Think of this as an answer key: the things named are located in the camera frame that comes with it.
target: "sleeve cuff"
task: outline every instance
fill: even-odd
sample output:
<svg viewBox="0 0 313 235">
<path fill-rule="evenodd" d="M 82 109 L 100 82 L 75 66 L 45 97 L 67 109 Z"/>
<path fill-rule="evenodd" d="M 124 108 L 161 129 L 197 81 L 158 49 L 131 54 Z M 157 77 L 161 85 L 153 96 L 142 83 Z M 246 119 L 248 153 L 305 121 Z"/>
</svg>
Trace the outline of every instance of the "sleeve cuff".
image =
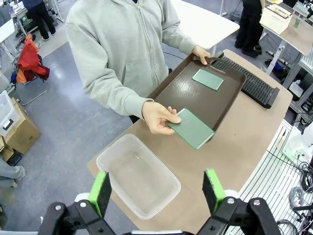
<svg viewBox="0 0 313 235">
<path fill-rule="evenodd" d="M 193 48 L 195 48 L 197 44 L 192 41 L 191 38 L 187 38 L 179 47 L 180 52 L 185 53 L 186 55 L 190 55 Z"/>
<path fill-rule="evenodd" d="M 128 115 L 135 115 L 141 119 L 142 117 L 142 105 L 144 102 L 152 100 L 148 98 L 142 98 L 137 94 L 129 94 L 124 100 L 124 109 Z"/>
</svg>

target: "hand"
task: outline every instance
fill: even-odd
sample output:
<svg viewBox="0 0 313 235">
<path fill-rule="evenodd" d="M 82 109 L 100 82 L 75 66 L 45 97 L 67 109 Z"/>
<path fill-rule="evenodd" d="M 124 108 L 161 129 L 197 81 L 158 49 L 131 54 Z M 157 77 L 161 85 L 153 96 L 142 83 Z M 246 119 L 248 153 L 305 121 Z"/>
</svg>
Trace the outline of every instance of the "hand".
<svg viewBox="0 0 313 235">
<path fill-rule="evenodd" d="M 201 63 L 207 65 L 207 61 L 205 60 L 206 57 L 211 57 L 211 54 L 206 50 L 203 50 L 200 46 L 195 46 L 192 50 L 192 53 L 200 58 Z"/>
<path fill-rule="evenodd" d="M 176 109 L 171 107 L 166 109 L 156 102 L 146 101 L 142 105 L 142 116 L 153 134 L 173 134 L 174 130 L 166 125 L 166 121 L 180 123 L 180 118 L 176 116 L 176 113 Z"/>
</svg>

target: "blue-gray concrete floor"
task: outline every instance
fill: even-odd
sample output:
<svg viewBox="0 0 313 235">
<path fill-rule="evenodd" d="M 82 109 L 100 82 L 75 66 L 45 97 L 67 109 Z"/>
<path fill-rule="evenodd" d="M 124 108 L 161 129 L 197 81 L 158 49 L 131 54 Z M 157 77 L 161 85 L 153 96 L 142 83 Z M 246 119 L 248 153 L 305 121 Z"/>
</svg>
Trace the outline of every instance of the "blue-gray concrete floor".
<svg viewBox="0 0 313 235">
<path fill-rule="evenodd" d="M 220 0 L 189 2 L 215 13 L 219 13 L 221 4 Z M 237 4 L 238 1 L 226 1 L 226 11 L 234 10 Z M 210 30 L 210 24 L 204 30 Z M 217 51 L 230 49 L 259 68 L 270 58 L 265 53 L 256 59 L 246 57 L 233 46 L 234 43 L 235 35 L 231 35 L 218 44 Z M 261 41 L 263 49 L 271 51 L 277 49 L 278 43 L 279 39 L 272 34 L 270 38 Z M 176 49 L 165 45 L 163 50 L 185 57 Z M 287 57 L 293 60 L 295 50 L 288 47 L 287 51 Z M 172 55 L 164 56 L 170 68 L 174 69 L 181 62 L 181 59 Z M 8 216 L 5 230 L 36 231 L 40 225 L 40 216 L 45 214 L 50 203 L 61 201 L 69 205 L 77 194 L 88 192 L 93 177 L 86 168 L 87 162 L 131 125 L 128 117 L 103 108 L 83 93 L 68 43 L 44 58 L 44 65 L 51 69 L 50 78 L 45 83 L 49 91 L 25 106 L 42 136 L 19 163 L 25 167 L 27 174 L 15 189 L 15 203 L 4 208 Z M 33 89 L 37 93 L 35 87 L 35 83 L 29 84 L 27 89 Z M 288 112 L 286 118 L 292 120 L 293 113 Z M 135 228 L 112 201 L 106 220 L 117 234 Z"/>
</svg>

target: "person wearing gray hoodie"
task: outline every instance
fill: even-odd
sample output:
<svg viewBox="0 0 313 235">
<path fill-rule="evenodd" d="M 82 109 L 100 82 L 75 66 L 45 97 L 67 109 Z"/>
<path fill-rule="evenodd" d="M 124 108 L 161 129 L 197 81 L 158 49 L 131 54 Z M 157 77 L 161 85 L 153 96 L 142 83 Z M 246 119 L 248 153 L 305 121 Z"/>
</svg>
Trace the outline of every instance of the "person wearing gray hoodie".
<svg viewBox="0 0 313 235">
<path fill-rule="evenodd" d="M 179 28 L 171 0 L 78 0 L 66 22 L 84 92 L 106 108 L 146 121 L 155 134 L 174 133 L 176 110 L 148 99 L 166 78 L 161 43 L 206 65 L 210 54 Z"/>
</svg>

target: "bolt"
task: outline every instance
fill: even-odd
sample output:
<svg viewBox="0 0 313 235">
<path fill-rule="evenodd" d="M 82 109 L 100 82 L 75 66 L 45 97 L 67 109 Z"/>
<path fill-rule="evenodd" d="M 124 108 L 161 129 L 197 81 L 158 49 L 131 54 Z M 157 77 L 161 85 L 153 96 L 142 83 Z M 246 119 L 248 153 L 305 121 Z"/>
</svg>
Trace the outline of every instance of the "bolt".
<svg viewBox="0 0 313 235">
<path fill-rule="evenodd" d="M 254 200 L 253 204 L 258 206 L 258 205 L 260 205 L 260 201 L 259 200 Z"/>
<path fill-rule="evenodd" d="M 227 200 L 227 203 L 229 203 L 229 204 L 234 204 L 234 202 L 235 202 L 235 200 L 233 198 L 229 198 Z"/>
</svg>

